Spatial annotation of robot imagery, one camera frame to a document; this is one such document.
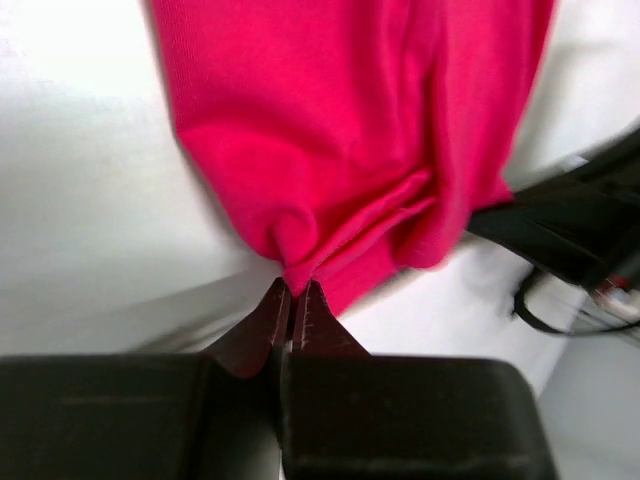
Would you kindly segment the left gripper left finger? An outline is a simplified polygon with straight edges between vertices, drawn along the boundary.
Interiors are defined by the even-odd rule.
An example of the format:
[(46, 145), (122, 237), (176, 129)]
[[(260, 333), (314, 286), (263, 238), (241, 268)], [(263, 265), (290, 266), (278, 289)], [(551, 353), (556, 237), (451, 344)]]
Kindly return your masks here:
[(270, 364), (291, 294), (190, 353), (5, 356), (5, 479), (275, 479)]

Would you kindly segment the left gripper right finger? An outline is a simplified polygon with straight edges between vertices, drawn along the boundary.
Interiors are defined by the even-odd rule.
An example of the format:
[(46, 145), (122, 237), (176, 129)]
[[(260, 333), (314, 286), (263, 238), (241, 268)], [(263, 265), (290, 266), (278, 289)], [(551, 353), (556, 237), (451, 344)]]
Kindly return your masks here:
[(513, 365), (370, 354), (317, 282), (298, 299), (283, 357), (282, 462), (289, 479), (558, 477)]

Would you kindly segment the magenta t shirt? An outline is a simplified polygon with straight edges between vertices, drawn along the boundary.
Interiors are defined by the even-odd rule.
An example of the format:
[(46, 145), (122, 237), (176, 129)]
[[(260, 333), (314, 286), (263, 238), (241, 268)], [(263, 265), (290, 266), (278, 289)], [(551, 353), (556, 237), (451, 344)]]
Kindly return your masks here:
[(550, 1), (154, 1), (177, 138), (240, 237), (334, 313), (429, 268), (503, 169)]

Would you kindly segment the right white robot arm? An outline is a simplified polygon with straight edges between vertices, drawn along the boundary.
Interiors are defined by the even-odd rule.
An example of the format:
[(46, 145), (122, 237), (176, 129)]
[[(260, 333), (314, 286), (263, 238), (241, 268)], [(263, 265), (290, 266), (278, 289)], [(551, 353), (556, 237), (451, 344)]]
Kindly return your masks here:
[(582, 155), (567, 170), (474, 212), (469, 233), (528, 261), (513, 313), (533, 329), (568, 336), (535, 314), (526, 297), (553, 276), (601, 305), (639, 289), (639, 131), (629, 130)]

